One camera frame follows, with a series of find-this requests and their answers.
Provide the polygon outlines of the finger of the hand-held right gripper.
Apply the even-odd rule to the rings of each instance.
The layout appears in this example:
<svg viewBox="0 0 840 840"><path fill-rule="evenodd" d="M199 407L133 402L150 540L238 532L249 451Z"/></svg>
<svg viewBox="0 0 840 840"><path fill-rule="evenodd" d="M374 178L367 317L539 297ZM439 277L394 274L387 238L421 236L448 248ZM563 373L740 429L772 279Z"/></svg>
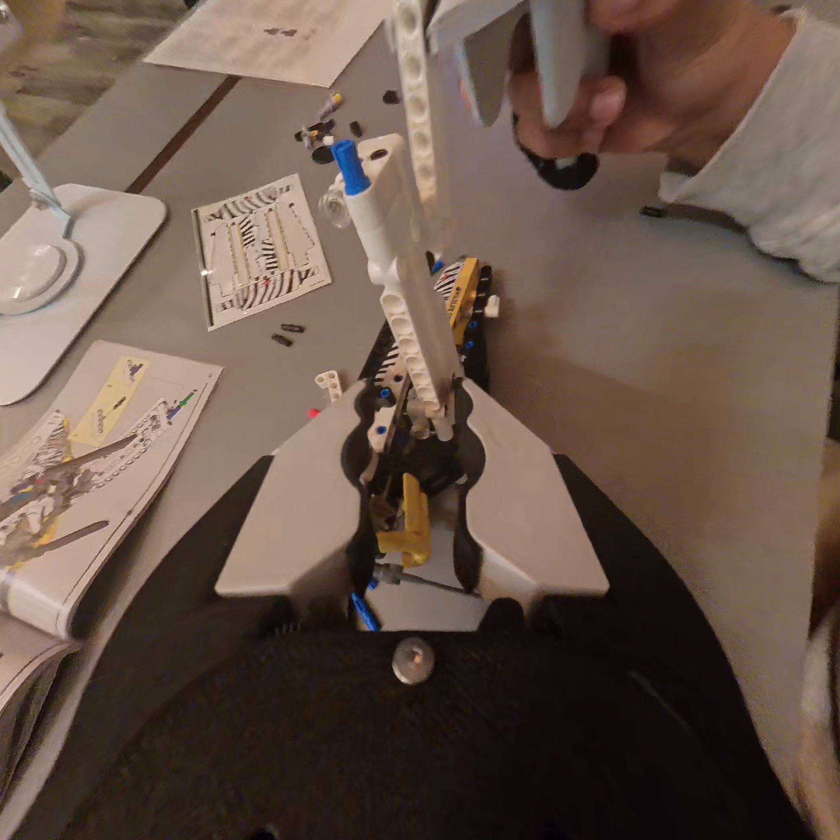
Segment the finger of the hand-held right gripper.
<svg viewBox="0 0 840 840"><path fill-rule="evenodd" d="M518 10L523 1L440 1L425 33L429 51L441 51L477 34Z"/></svg>
<svg viewBox="0 0 840 840"><path fill-rule="evenodd" d="M498 18L468 35L459 48L459 71L476 123L492 126L507 84L511 41L518 18Z"/></svg>

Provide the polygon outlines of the person's right forearm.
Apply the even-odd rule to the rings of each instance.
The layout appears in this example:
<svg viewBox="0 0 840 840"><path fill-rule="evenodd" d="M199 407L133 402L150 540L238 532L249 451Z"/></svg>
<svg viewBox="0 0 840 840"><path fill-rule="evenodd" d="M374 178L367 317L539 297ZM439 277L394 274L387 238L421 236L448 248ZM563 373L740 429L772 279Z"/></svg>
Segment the person's right forearm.
<svg viewBox="0 0 840 840"><path fill-rule="evenodd" d="M764 254L839 282L839 31L802 10L733 135L693 176L669 167L658 196L729 216Z"/></svg>

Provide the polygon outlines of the white lego skid assembly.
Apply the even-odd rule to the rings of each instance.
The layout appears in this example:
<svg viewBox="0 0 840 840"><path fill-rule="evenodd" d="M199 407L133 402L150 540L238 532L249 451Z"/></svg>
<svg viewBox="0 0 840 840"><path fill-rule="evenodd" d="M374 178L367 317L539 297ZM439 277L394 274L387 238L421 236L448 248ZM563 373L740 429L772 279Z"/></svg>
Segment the white lego skid assembly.
<svg viewBox="0 0 840 840"><path fill-rule="evenodd" d="M444 442L455 433L455 383L463 369L444 298L428 270L420 210L397 133L337 140L329 147L339 167L334 185L367 257L371 283L423 414Z"/></svg>

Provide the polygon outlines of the long white lego beam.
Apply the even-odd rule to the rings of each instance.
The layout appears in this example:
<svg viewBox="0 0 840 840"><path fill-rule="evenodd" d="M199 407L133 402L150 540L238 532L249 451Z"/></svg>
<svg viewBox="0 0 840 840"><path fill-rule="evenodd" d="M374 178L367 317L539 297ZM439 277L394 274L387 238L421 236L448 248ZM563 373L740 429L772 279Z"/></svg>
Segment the long white lego beam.
<svg viewBox="0 0 840 840"><path fill-rule="evenodd" d="M435 4L392 1L390 31L419 202L427 226L445 228L451 220L445 109L438 64L426 34L427 18Z"/></svg>

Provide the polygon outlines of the zebra sticker sheet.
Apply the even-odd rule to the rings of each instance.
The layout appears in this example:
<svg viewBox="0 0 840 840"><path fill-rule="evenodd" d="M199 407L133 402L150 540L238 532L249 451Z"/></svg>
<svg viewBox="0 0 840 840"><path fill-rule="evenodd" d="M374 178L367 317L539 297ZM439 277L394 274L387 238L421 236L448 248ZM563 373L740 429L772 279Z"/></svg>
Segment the zebra sticker sheet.
<svg viewBox="0 0 840 840"><path fill-rule="evenodd" d="M332 284L299 174L191 211L209 332Z"/></svg>

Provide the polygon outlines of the white paper sheet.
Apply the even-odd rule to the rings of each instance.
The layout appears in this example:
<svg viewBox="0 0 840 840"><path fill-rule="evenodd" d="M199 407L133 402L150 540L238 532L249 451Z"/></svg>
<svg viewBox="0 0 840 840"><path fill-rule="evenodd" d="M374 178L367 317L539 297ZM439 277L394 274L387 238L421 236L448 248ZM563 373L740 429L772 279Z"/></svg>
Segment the white paper sheet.
<svg viewBox="0 0 840 840"><path fill-rule="evenodd" d="M205 1L144 60L329 88L390 8L387 1Z"/></svg>

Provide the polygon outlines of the open instruction booklet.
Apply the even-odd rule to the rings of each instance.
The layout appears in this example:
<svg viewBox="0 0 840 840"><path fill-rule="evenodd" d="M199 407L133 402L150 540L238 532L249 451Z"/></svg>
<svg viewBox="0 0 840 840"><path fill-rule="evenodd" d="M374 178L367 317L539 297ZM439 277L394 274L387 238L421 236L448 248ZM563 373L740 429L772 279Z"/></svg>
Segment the open instruction booklet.
<svg viewBox="0 0 840 840"><path fill-rule="evenodd" d="M2 456L2 711L72 646L79 604L169 479L223 371L97 341Z"/></svg>

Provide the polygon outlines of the zebra striped lego helicopter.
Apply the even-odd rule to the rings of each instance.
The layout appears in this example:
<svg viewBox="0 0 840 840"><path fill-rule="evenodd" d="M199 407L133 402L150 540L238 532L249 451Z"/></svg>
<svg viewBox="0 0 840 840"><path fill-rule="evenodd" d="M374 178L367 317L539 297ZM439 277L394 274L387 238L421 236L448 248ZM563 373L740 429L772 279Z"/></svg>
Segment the zebra striped lego helicopter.
<svg viewBox="0 0 840 840"><path fill-rule="evenodd" d="M437 262L432 274L464 372L489 392L486 321L496 318L500 309L493 269L477 257L461 256L448 266ZM375 399L369 429L373 454L362 477L377 542L368 589L409 583L480 602L480 595L467 592L461 584L417 574L432 556L429 501L466 478L457 464L454 442L441 441L431 427L421 425L409 375L385 322L360 372L362 381L372 383Z"/></svg>

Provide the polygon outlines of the cluster of small lego parts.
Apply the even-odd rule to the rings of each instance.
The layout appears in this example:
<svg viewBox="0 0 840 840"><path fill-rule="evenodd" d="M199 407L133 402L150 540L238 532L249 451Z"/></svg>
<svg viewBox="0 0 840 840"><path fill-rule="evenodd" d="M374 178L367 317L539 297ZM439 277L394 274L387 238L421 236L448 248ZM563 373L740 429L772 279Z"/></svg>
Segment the cluster of small lego parts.
<svg viewBox="0 0 840 840"><path fill-rule="evenodd" d="M335 144L335 114L344 103L343 94L332 91L318 111L316 122L303 126L295 134L311 160L318 165L330 165L334 162L332 147Z"/></svg>

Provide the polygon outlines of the person's right hand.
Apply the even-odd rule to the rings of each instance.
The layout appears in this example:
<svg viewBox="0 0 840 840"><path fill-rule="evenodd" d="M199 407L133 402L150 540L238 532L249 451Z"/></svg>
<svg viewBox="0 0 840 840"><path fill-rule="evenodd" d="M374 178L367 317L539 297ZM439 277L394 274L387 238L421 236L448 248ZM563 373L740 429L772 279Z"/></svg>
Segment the person's right hand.
<svg viewBox="0 0 840 840"><path fill-rule="evenodd" d="M543 159L659 153L703 167L759 97L796 29L743 1L589 2L611 43L605 75L583 79L568 118L543 117L530 21L517 24L508 99L518 145Z"/></svg>

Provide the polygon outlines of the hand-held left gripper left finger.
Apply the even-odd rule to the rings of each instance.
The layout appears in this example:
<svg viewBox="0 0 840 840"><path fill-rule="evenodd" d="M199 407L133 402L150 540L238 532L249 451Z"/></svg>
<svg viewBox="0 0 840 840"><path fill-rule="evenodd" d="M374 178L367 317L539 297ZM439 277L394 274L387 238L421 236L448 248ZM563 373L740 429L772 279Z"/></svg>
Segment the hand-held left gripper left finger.
<svg viewBox="0 0 840 840"><path fill-rule="evenodd" d="M274 451L217 578L218 595L349 596L346 550L360 524L361 494L341 458L360 424L355 402L365 386L357 381Z"/></svg>

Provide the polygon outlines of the silver laptop stand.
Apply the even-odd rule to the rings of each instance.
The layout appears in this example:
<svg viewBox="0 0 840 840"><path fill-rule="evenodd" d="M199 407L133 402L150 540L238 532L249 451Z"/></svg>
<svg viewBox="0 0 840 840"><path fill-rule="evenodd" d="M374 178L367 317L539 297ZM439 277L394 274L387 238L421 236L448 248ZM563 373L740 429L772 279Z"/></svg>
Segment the silver laptop stand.
<svg viewBox="0 0 840 840"><path fill-rule="evenodd" d="M5 108L2 146L29 208L1 237L1 404L35 392L164 224L156 198L53 188Z"/></svg>

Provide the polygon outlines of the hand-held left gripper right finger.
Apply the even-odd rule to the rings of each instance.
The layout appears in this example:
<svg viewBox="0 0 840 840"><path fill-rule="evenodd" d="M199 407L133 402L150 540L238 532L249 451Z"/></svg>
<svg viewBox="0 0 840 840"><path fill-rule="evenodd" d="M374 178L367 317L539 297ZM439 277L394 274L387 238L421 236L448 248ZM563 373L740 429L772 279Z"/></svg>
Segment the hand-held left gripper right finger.
<svg viewBox="0 0 840 840"><path fill-rule="evenodd" d="M486 599L602 596L608 580L540 437L470 379L455 385L458 493L453 562Z"/></svg>

